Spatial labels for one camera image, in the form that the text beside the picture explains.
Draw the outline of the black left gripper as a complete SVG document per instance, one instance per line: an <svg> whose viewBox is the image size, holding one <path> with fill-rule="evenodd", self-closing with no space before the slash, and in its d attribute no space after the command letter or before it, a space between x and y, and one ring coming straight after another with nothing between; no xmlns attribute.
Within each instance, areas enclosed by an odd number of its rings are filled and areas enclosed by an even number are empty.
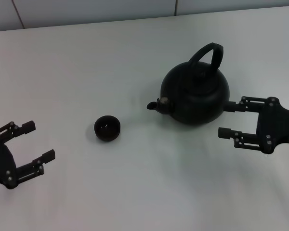
<svg viewBox="0 0 289 231"><path fill-rule="evenodd" d="M13 121L0 128L0 184L7 189L14 189L19 184L44 174L44 164L55 159L54 149L23 166L17 167L12 153L5 143L18 136L36 129L34 121L16 125Z"/></svg>

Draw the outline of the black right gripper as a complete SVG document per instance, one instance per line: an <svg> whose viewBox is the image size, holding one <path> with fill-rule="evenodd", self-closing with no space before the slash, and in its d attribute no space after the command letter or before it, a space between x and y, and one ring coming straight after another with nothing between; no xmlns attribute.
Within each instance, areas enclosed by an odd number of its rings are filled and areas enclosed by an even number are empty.
<svg viewBox="0 0 289 231"><path fill-rule="evenodd" d="M242 96L238 103L228 101L223 111L259 113L255 134L230 128L218 128L218 137L233 139L235 148L272 154L278 145L289 143L289 110L285 109L276 97Z"/></svg>

